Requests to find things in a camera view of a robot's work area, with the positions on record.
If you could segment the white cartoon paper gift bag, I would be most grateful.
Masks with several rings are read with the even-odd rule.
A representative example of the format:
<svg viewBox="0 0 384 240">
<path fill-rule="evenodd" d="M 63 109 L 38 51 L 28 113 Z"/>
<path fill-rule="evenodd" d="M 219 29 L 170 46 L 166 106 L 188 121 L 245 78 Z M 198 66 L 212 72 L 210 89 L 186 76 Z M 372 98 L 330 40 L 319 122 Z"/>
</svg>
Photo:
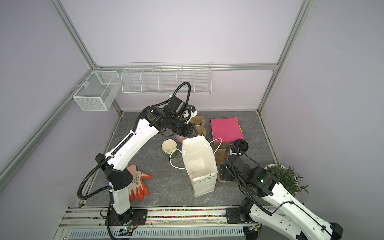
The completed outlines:
<svg viewBox="0 0 384 240">
<path fill-rule="evenodd" d="M 185 139 L 181 150 L 170 152 L 170 155 L 182 154 L 184 166 L 179 169 L 187 171 L 195 197 L 215 190 L 218 177 L 215 152 L 204 136 Z"/>
</svg>

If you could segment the black paper coffee cup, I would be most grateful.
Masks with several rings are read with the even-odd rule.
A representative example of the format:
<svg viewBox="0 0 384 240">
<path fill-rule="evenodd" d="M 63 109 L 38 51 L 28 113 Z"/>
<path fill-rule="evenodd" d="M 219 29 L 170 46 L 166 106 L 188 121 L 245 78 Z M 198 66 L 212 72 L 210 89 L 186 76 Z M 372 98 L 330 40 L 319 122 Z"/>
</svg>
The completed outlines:
<svg viewBox="0 0 384 240">
<path fill-rule="evenodd" d="M 236 140 L 234 145 L 242 152 L 246 152 L 249 149 L 248 142 L 243 139 Z"/>
</svg>

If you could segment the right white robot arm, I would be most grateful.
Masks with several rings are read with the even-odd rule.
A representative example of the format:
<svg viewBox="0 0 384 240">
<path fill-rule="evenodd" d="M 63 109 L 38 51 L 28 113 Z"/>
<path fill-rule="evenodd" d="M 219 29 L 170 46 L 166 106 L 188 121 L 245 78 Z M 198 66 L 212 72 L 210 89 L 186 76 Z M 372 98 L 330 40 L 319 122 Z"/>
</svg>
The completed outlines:
<svg viewBox="0 0 384 240">
<path fill-rule="evenodd" d="M 245 199 L 238 208 L 241 223 L 256 222 L 290 240 L 340 240 L 344 229 L 300 203 L 271 172 L 251 168 L 233 144 L 226 147 L 224 168 Z"/>
</svg>

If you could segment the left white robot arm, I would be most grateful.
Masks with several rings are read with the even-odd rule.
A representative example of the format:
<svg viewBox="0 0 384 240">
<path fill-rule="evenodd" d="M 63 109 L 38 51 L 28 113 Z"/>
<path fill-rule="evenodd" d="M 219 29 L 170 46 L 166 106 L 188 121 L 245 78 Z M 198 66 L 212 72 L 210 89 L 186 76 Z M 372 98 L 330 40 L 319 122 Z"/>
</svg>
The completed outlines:
<svg viewBox="0 0 384 240">
<path fill-rule="evenodd" d="M 97 165 L 82 180 L 77 197 L 87 200 L 98 193 L 107 190 L 110 193 L 109 208 L 118 216 L 120 225 L 129 224 L 133 210 L 129 194 L 129 184 L 134 175 L 127 166 L 135 154 L 155 135 L 170 130 L 173 134 L 185 138 L 198 135 L 191 119 L 197 115 L 197 110 L 189 104 L 192 86 L 189 82 L 181 83 L 170 98 L 159 104 L 145 107 L 137 117 L 133 129 L 123 140 L 106 154 L 96 156 Z M 102 187 L 89 194 L 83 189 L 91 176 L 102 169 L 108 180 L 108 186 Z"/>
</svg>

